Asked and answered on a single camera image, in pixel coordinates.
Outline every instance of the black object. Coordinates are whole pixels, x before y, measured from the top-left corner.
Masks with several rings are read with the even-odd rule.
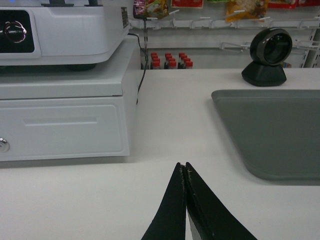
[[[35,50],[30,16],[25,10],[0,10],[0,54]]]
[[[85,5],[86,7],[101,7],[102,5],[98,4],[98,0],[89,0],[89,5]]]
[[[267,28],[259,32],[251,42],[250,56],[253,60],[243,71],[242,77],[258,87],[279,86],[287,78],[281,63],[289,56],[292,39],[281,28]]]
[[[67,65],[67,68],[74,72],[80,72],[80,71],[88,71],[91,69],[94,69],[97,63],[88,63],[88,64],[70,64]]]
[[[257,240],[189,162],[176,164],[160,207],[141,240],[184,240],[186,208],[201,240]]]
[[[49,3],[41,3],[44,7],[73,7],[74,4],[66,3],[65,0],[49,0]]]

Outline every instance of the snack bag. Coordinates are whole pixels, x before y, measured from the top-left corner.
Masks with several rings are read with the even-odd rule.
[[[168,15],[167,0],[134,0],[133,2],[133,17],[135,19],[163,19]]]
[[[204,0],[171,0],[173,8],[202,8]]]
[[[233,22],[241,19],[261,19],[267,12],[269,0],[234,0],[226,5],[226,15],[235,11],[244,10],[233,16],[227,16],[226,22]]]
[[[268,8],[273,9],[295,9],[298,0],[269,0]]]

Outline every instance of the black barcode scanner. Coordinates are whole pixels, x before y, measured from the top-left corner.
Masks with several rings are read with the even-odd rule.
[[[259,32],[251,42],[250,56],[253,60],[243,71],[242,77],[258,87],[283,84],[287,77],[281,63],[289,56],[292,39],[281,28],[267,28]]]

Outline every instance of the bottle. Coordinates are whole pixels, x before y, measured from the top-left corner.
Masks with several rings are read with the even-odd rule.
[[[178,62],[178,69],[181,69],[181,57],[185,55],[184,52],[179,52],[178,56],[179,56],[179,62]]]
[[[187,58],[188,56],[183,54],[180,57],[180,62],[178,63],[178,69],[184,69],[184,59]]]
[[[168,69],[176,69],[177,68],[177,62],[176,61],[169,61]]]
[[[192,61],[185,61],[184,64],[185,64],[185,67],[184,67],[185,69],[192,69],[194,66],[194,63]]]
[[[165,56],[165,62],[164,62],[164,66],[163,66],[163,69],[168,69],[169,67],[169,59],[172,58],[172,54],[170,52],[167,52],[164,54]]]
[[[154,69],[153,62],[160,62],[160,58],[156,55],[151,57],[150,69]]]
[[[183,65],[181,66],[182,69],[186,68],[186,62],[190,62],[191,59],[189,57],[184,57],[183,59]]]
[[[160,61],[154,61],[152,63],[152,69],[154,69],[154,70],[160,69]]]

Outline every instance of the countertop surface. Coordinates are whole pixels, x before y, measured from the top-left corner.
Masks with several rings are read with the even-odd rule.
[[[177,162],[190,162],[258,240],[320,239],[320,186],[249,173],[211,98],[221,89],[320,89],[320,69],[286,69],[283,85],[266,88],[241,71],[148,70],[128,157],[0,162],[0,239],[140,240]]]

